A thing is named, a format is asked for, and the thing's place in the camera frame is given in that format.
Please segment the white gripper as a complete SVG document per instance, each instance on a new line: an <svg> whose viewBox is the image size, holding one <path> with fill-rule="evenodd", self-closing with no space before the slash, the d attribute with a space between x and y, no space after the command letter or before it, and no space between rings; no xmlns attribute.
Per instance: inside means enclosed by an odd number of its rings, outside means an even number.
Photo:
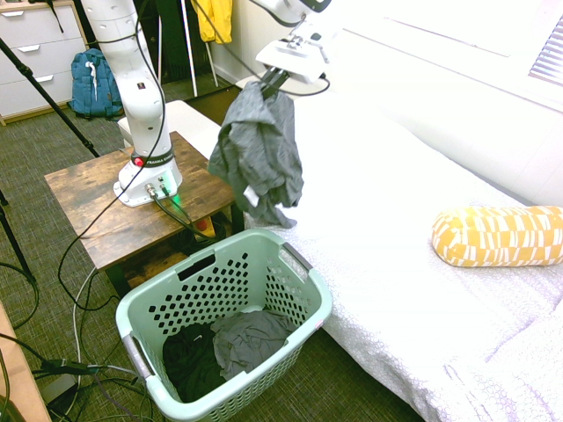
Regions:
<svg viewBox="0 0 563 422"><path fill-rule="evenodd" d="M304 40L272 41L256 54L256 60L270 66L260 78L265 84L266 96L274 95L289 79L289 75L306 84L314 83L329 63L324 47Z"/></svg>

